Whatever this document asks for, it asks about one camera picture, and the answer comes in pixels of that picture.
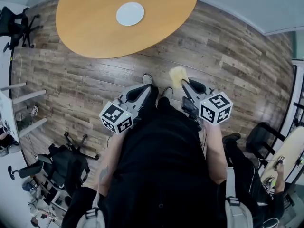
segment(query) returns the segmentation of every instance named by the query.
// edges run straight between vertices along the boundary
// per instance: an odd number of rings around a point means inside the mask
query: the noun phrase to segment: hand
[[[284,174],[284,165],[281,163],[278,163],[278,165],[276,166],[276,172],[278,175],[283,175]]]

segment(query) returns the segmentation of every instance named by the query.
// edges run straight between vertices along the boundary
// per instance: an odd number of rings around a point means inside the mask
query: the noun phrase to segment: desk
[[[16,99],[10,99],[3,93],[3,91],[5,91],[5,90],[18,88],[18,87],[22,87],[22,86],[26,86],[26,83],[11,85],[9,87],[0,89],[0,113],[2,116],[2,123],[3,124],[5,122],[7,123],[7,125],[10,127],[10,135],[17,142],[20,142],[19,138],[28,134],[30,131],[34,130],[35,128],[39,127],[40,125],[42,125],[43,123],[45,123],[47,121],[46,118],[43,118],[43,119],[39,120],[38,122],[35,122],[34,124],[30,125],[29,127],[21,130],[20,132],[18,131],[15,114],[20,112],[23,109],[20,109],[20,110],[14,112],[13,105],[46,93],[45,90],[40,90],[40,91],[30,93],[28,95],[20,96]]]
[[[282,155],[285,157],[284,164],[284,180],[287,178],[289,173],[293,170],[297,159],[300,157],[304,149],[304,127],[298,127],[291,132],[288,137],[284,140],[282,147],[275,152],[272,160],[278,160]],[[277,179],[277,172],[274,170],[276,161],[270,161],[265,167],[262,175],[262,183],[268,177],[274,177],[274,181]]]
[[[60,0],[56,28],[72,51],[85,57],[126,56],[155,45],[177,30],[191,14],[197,0]],[[136,25],[123,26],[117,10],[138,2],[144,17]]]

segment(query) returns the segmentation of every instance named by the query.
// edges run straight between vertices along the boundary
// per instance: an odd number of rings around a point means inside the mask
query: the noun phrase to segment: tattoo
[[[99,182],[102,181],[102,178],[109,173],[109,167],[107,166],[105,169],[102,169],[99,174]]]

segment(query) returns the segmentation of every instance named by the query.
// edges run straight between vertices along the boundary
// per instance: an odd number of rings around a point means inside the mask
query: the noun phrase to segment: round table
[[[297,159],[300,157],[302,151],[304,149],[304,127],[298,127],[293,130],[288,137],[284,140],[282,147],[275,153],[272,160],[265,167],[262,175],[261,181],[262,183],[268,177],[274,177],[275,179],[272,183],[275,183],[277,179],[277,172],[274,170],[274,165],[276,164],[276,160],[280,158],[280,156],[285,157],[284,163],[284,180],[286,180],[289,173],[293,170]]]
[[[193,11],[197,0],[60,0],[56,27],[62,42],[85,57],[113,58],[146,49],[177,30]],[[117,10],[138,2],[144,17],[123,26]]]

